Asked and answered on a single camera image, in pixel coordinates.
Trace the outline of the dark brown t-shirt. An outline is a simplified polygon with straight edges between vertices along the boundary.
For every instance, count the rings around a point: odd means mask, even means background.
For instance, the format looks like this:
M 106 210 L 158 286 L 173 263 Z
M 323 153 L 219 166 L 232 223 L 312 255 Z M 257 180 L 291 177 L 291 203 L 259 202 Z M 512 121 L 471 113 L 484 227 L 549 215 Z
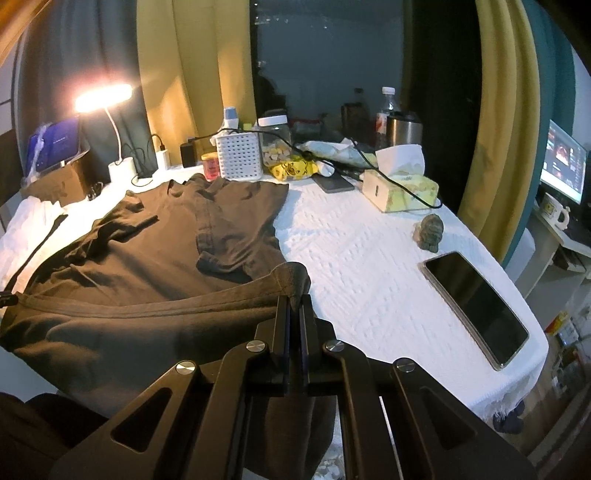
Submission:
M 273 223 L 288 188 L 194 175 L 126 194 L 37 266 L 1 322 L 2 347 L 57 388 L 1 398 L 1 475 L 54 462 L 182 360 L 252 338 L 276 303 L 308 293 Z

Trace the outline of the black smartphone on table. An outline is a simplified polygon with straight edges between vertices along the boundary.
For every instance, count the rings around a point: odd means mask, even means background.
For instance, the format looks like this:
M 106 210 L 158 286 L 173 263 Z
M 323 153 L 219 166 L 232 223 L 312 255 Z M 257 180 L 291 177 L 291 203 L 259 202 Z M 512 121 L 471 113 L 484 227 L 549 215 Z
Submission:
M 426 278 L 459 317 L 492 367 L 503 370 L 529 339 L 512 308 L 459 252 L 420 264 Z

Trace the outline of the green turtle figurine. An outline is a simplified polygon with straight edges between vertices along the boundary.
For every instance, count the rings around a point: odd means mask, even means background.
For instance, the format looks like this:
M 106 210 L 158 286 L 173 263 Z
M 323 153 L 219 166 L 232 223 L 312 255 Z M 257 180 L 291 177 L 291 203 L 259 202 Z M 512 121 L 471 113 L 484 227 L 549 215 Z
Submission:
M 429 214 L 415 225 L 413 239 L 420 249 L 438 253 L 444 229 L 441 217 L 437 214 Z

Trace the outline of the white side desk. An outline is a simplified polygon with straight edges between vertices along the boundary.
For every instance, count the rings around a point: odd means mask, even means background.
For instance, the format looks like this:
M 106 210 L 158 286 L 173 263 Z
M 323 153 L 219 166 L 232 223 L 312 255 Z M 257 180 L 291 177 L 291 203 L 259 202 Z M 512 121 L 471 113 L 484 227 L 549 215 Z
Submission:
M 575 315 L 590 302 L 590 248 L 570 239 L 537 211 L 527 229 L 535 251 L 516 286 L 541 327 L 547 328 L 559 313 Z M 578 267 L 561 268 L 554 262 L 559 253 L 573 255 Z

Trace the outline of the yellow curtain right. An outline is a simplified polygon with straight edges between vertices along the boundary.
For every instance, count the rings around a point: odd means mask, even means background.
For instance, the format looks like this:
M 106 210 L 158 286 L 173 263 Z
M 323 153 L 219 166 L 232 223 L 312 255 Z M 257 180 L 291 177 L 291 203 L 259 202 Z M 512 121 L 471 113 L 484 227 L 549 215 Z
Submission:
M 476 3 L 482 94 L 475 152 L 460 219 L 501 262 L 526 206 L 540 127 L 540 78 L 521 1 Z

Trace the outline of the yellow curtain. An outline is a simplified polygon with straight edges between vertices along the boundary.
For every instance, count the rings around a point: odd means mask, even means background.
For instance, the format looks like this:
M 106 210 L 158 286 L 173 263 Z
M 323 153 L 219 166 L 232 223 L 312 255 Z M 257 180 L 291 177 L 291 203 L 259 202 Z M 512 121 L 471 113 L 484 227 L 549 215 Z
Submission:
M 482 94 L 475 152 L 460 219 L 501 262 L 526 206 L 540 127 L 540 78 L 521 1 L 476 3 Z
M 180 145 L 221 127 L 225 107 L 256 121 L 249 1 L 139 1 L 137 54 L 149 131 L 173 165 Z

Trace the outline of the tissue box with tissue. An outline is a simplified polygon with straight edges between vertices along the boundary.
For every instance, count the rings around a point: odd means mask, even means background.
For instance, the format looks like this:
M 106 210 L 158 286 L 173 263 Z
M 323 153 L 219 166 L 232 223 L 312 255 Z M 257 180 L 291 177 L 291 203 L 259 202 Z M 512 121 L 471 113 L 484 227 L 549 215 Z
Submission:
M 383 213 L 441 208 L 439 185 L 425 169 L 420 144 L 380 149 L 376 166 L 363 172 L 363 196 Z

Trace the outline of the white power strip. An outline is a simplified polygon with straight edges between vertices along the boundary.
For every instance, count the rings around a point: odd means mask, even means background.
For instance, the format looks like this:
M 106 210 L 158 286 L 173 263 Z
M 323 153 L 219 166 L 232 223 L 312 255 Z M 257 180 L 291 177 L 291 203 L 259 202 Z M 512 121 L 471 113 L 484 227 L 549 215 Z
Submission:
M 182 165 L 170 166 L 167 169 L 158 169 L 152 174 L 152 179 L 156 183 L 163 183 L 173 180 L 182 183 L 190 179 L 195 174 L 204 173 L 204 167 L 201 165 L 193 167 L 183 167 Z

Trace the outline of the red can gold lid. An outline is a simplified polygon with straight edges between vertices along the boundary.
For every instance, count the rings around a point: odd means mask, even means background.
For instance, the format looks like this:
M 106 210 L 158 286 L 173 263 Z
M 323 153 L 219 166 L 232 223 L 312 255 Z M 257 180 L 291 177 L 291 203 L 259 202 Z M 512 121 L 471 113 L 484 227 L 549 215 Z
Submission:
M 211 182 L 221 176 L 218 154 L 216 152 L 209 152 L 202 155 L 201 163 L 204 167 L 204 177 L 208 182 Z

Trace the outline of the white mug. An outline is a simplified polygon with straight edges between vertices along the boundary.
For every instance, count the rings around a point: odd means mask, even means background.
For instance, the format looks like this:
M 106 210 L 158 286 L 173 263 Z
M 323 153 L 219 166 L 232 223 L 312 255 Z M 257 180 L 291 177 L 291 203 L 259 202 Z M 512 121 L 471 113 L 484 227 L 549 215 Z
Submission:
M 570 208 L 561 204 L 555 197 L 545 193 L 540 204 L 541 215 L 546 221 L 561 231 L 568 228 Z

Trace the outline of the yellow snack bag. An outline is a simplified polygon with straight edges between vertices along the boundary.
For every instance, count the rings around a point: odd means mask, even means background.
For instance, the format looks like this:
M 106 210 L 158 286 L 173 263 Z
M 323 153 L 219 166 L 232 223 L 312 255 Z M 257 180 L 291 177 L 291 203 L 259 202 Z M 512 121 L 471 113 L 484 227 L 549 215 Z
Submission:
M 318 174 L 318 165 L 314 161 L 295 157 L 270 167 L 270 174 L 280 182 L 304 180 Z

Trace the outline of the white perforated plastic basket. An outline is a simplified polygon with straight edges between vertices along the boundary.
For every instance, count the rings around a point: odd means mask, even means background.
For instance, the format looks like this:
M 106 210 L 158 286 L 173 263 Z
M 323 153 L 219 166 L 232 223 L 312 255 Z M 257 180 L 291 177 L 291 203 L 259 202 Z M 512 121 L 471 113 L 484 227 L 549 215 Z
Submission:
M 231 133 L 215 138 L 221 177 L 232 181 L 257 181 L 263 177 L 256 133 Z

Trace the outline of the white usb charger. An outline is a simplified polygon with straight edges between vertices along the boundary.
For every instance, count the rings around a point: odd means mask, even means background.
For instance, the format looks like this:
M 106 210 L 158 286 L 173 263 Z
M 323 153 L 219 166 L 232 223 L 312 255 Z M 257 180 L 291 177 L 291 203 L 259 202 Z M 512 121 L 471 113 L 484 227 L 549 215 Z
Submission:
M 155 151 L 157 169 L 160 171 L 168 170 L 170 167 L 169 152 L 167 149 L 159 149 Z

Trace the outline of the black power adapter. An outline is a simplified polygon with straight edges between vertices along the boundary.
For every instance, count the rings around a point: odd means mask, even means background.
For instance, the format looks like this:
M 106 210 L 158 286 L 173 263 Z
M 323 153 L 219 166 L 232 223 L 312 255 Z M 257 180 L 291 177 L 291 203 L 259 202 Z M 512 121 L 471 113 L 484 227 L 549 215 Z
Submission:
M 195 150 L 192 142 L 182 143 L 179 147 L 181 164 L 184 168 L 190 168 L 197 165 Z

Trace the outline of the brown cardboard box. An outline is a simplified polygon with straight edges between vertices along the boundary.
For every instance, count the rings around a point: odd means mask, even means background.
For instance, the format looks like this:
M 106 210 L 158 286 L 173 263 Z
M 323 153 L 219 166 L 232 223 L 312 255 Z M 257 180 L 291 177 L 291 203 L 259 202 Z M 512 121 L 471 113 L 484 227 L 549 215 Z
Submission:
M 74 160 L 21 188 L 22 198 L 35 197 L 40 201 L 59 202 L 61 206 L 84 200 L 96 183 L 87 158 Z

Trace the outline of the clear jar white lid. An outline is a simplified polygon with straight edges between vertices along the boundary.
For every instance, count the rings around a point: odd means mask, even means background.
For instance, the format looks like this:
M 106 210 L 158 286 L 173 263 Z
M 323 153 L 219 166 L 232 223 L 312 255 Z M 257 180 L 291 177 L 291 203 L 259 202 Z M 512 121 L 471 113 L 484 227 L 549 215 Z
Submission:
M 267 169 L 290 160 L 291 133 L 287 115 L 273 115 L 257 120 L 263 166 Z

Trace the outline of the stainless steel thermos cup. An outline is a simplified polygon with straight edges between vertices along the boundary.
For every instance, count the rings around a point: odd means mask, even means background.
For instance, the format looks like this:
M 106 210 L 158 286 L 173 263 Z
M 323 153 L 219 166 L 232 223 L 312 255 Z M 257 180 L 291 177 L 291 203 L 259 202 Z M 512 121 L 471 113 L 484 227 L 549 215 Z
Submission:
M 423 124 L 415 112 L 394 112 L 388 116 L 387 141 L 389 146 L 421 144 Z

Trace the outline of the white spray bottle blue cap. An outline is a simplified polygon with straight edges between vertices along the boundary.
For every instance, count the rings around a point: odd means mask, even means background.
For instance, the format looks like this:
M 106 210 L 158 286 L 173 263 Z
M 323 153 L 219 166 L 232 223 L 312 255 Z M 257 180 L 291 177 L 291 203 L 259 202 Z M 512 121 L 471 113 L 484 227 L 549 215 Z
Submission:
M 234 132 L 239 128 L 238 112 L 235 107 L 225 107 L 223 110 L 223 131 L 225 134 Z

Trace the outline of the computer monitor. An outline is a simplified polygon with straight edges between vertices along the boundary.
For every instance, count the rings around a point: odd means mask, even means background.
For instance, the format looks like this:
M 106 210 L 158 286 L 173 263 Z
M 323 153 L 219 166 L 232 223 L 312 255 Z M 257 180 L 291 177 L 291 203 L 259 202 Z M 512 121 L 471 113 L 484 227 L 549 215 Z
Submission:
M 549 122 L 540 181 L 576 205 L 583 200 L 587 151 L 556 122 Z

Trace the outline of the plastic water bottle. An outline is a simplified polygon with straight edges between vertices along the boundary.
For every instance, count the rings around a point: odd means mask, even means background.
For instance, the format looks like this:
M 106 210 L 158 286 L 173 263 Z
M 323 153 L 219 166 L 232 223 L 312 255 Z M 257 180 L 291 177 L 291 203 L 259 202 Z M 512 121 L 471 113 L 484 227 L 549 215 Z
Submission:
M 387 148 L 388 140 L 388 121 L 391 115 L 400 111 L 400 106 L 396 99 L 396 88 L 384 86 L 382 88 L 384 95 L 384 105 L 381 110 L 377 112 L 376 116 L 376 149 L 381 150 Z

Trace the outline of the tablet with blue screen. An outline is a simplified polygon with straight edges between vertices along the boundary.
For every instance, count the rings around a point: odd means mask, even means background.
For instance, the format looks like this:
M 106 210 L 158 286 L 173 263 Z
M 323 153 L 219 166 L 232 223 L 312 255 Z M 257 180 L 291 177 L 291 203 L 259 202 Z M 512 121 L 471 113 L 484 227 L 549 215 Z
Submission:
M 25 173 L 43 172 L 58 164 L 68 163 L 85 154 L 89 147 L 83 138 L 79 116 L 49 124 L 40 135 L 38 129 L 29 137 Z

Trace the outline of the white desk lamp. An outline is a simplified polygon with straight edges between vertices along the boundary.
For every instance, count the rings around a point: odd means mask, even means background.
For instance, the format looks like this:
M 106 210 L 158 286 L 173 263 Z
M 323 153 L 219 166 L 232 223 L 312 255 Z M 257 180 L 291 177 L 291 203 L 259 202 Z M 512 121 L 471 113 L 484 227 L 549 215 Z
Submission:
M 90 86 L 73 101 L 75 113 L 88 125 L 89 143 L 106 178 L 116 186 L 129 186 L 136 177 L 134 160 L 123 153 L 123 139 L 111 111 L 131 99 L 130 84 L 116 81 Z

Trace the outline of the yellow curtain left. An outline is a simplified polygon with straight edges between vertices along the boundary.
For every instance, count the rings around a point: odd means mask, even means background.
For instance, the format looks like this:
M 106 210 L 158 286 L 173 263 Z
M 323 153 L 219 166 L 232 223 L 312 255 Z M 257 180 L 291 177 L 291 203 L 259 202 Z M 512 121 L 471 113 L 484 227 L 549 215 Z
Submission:
M 137 54 L 149 131 L 173 165 L 180 145 L 221 127 L 225 107 L 256 121 L 249 1 L 139 1 Z

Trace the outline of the teal curtain left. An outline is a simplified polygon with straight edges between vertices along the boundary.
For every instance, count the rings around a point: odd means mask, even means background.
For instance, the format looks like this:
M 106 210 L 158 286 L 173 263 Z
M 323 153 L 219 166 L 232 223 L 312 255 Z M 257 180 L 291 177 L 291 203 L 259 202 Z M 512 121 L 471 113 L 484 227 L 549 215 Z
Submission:
M 75 116 L 73 101 L 79 92 L 122 81 L 132 86 L 132 97 L 111 113 L 122 135 L 123 153 L 133 157 L 140 176 L 155 171 L 138 65 L 136 2 L 50 2 L 21 37 L 15 74 L 13 120 L 21 156 L 39 126 Z M 87 125 L 81 118 L 87 158 L 94 174 L 105 179 Z

